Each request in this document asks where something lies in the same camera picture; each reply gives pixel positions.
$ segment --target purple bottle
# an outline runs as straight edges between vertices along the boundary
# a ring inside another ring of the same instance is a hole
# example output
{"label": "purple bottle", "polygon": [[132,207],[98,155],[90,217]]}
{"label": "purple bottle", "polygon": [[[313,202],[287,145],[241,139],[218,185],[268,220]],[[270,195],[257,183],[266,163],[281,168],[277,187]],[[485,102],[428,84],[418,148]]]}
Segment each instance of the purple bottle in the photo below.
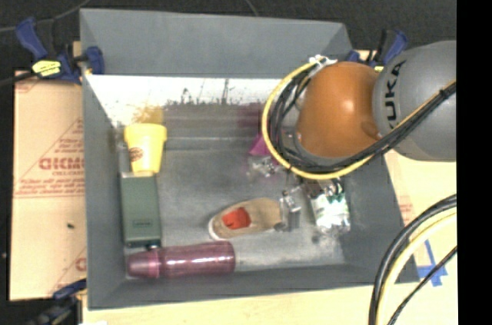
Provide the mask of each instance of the purple bottle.
{"label": "purple bottle", "polygon": [[236,259],[232,244],[226,240],[191,246],[170,246],[131,254],[128,276],[175,278],[196,274],[229,274]]}

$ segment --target gray bin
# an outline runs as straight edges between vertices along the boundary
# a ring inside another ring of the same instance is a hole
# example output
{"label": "gray bin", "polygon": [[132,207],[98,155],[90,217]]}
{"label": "gray bin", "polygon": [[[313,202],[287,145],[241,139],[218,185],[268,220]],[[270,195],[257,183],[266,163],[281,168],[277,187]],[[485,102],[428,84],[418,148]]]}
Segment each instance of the gray bin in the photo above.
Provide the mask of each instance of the gray bin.
{"label": "gray bin", "polygon": [[[83,48],[97,45],[102,50],[106,73],[110,75],[206,78],[282,78],[312,55],[337,57],[351,49],[345,27],[338,23],[102,9],[81,10],[81,43]],[[284,266],[268,263],[262,268],[258,264],[268,251],[249,250],[248,245],[243,245],[241,256],[244,262],[254,262],[256,266],[245,266],[243,271],[231,275],[175,280],[128,278],[121,237],[118,165],[111,134],[113,126],[104,108],[105,100],[88,81],[84,81],[83,86],[89,308],[323,290],[373,282],[387,246],[403,227],[383,158],[376,158],[345,177],[351,209],[351,231],[336,237],[337,249],[322,260],[308,260],[305,263],[298,260],[292,265],[286,260]],[[202,125],[207,119],[210,117],[207,118],[206,114],[195,120],[188,119],[188,126],[190,123],[196,125],[196,130],[188,127],[190,139],[200,135],[205,139],[211,136],[210,125]],[[225,130],[223,135],[237,139],[232,144],[227,141],[227,146],[214,147],[213,143],[216,142],[213,141],[209,142],[210,146],[203,146],[204,142],[201,141],[201,148],[195,149],[193,146],[183,147],[182,139],[179,143],[173,143],[170,138],[166,167],[172,169],[200,160],[222,160],[229,164],[231,170],[236,164],[240,167],[241,160],[232,154],[244,154],[244,149],[258,132],[254,124],[247,126],[249,129],[246,130]],[[193,145],[194,142],[190,140],[186,143]],[[163,214],[165,231],[173,231],[173,228],[181,230],[179,236],[169,235],[168,243],[193,244],[206,238],[205,221],[213,214],[211,208],[203,209],[204,213],[194,225],[184,222],[189,218],[190,206],[195,203],[211,204],[216,201],[219,212],[222,206],[233,204],[250,194],[246,188],[249,186],[239,181],[237,186],[232,184],[239,188],[230,197],[224,197],[224,191],[220,190],[213,197],[210,184],[205,184],[201,192],[201,185],[190,177],[193,174],[181,169],[183,176],[180,177],[177,176],[180,174],[179,168],[173,171],[175,179],[161,183],[161,187],[167,185],[164,197],[160,198],[162,213],[166,211],[162,203],[165,195],[178,194],[182,189],[186,191],[186,196],[182,203],[179,201],[173,205],[173,217]],[[209,176],[213,181],[214,174],[220,176],[214,182],[218,187],[231,184],[223,168],[213,162],[209,162],[207,170],[198,176],[200,179]],[[182,183],[183,177],[188,179],[186,184]],[[273,183],[265,191],[275,195],[277,189]],[[199,212],[199,206],[195,205],[194,211]],[[170,220],[172,223],[184,223],[185,228],[166,225]],[[295,253],[303,250],[299,246],[301,241],[291,247],[287,244],[281,246],[296,257]],[[416,269],[411,261],[410,266],[405,267],[401,280],[416,279]]]}

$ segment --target blue clamp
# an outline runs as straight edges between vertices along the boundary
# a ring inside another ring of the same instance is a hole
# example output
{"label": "blue clamp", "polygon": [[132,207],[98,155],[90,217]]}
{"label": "blue clamp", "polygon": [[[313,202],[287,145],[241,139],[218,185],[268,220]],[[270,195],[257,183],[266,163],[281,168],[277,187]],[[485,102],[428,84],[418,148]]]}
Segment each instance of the blue clamp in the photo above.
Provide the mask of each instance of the blue clamp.
{"label": "blue clamp", "polygon": [[357,51],[350,51],[345,57],[345,61],[355,61],[369,65],[374,68],[376,66],[385,66],[389,61],[397,57],[408,46],[407,36],[399,31],[393,30],[391,34],[388,31],[383,31],[380,45],[374,55],[369,54],[366,60],[361,59],[361,55]]}
{"label": "blue clamp", "polygon": [[27,18],[15,27],[15,35],[21,45],[29,50],[33,57],[33,72],[42,79],[58,79],[81,84],[81,68],[79,63],[86,61],[92,74],[104,74],[105,64],[101,50],[91,46],[82,56],[74,57],[68,50],[49,56],[35,30],[35,19]]}

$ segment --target clear plastic object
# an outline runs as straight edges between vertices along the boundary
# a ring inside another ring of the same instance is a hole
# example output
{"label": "clear plastic object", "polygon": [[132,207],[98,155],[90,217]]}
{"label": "clear plastic object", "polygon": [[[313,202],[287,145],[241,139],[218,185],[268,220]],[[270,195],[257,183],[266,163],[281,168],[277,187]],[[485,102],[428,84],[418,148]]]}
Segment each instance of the clear plastic object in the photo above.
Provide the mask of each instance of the clear plastic object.
{"label": "clear plastic object", "polygon": [[127,273],[138,278],[176,278],[199,274],[234,272],[236,259],[232,244],[226,240],[155,248],[131,254]]}

